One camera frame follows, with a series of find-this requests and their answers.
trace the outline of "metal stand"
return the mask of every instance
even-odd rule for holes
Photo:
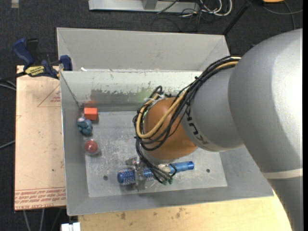
[[[89,10],[159,12],[171,3],[159,0],[89,0]],[[198,5],[194,2],[176,2],[166,12],[181,13],[188,9],[197,10]]]

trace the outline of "orange object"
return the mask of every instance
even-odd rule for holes
[[[85,118],[88,120],[97,120],[97,108],[85,108]]]

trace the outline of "blue clamp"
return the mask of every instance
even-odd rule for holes
[[[29,76],[59,78],[59,72],[55,70],[46,60],[43,60],[41,65],[33,65],[34,59],[26,48],[25,38],[21,38],[13,44],[13,51],[20,59],[23,59],[26,62],[24,72]],[[65,71],[73,70],[72,62],[68,55],[61,56],[60,60],[54,63],[62,63]]]

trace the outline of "small toy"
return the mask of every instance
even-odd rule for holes
[[[91,135],[92,134],[92,130],[93,130],[93,126],[92,126],[92,122],[88,119],[86,119],[84,116],[80,117],[77,120],[77,126],[79,131],[84,134],[84,135]]]
[[[86,153],[89,155],[95,155],[99,152],[97,142],[94,139],[86,140],[84,144],[84,149],[86,150]]]
[[[84,108],[84,116],[88,120],[97,120],[97,108]]]

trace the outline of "dirt stain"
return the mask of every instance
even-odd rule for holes
[[[122,219],[122,220],[126,220],[126,214],[125,214],[125,212],[123,212],[123,213],[121,214],[121,219]]]

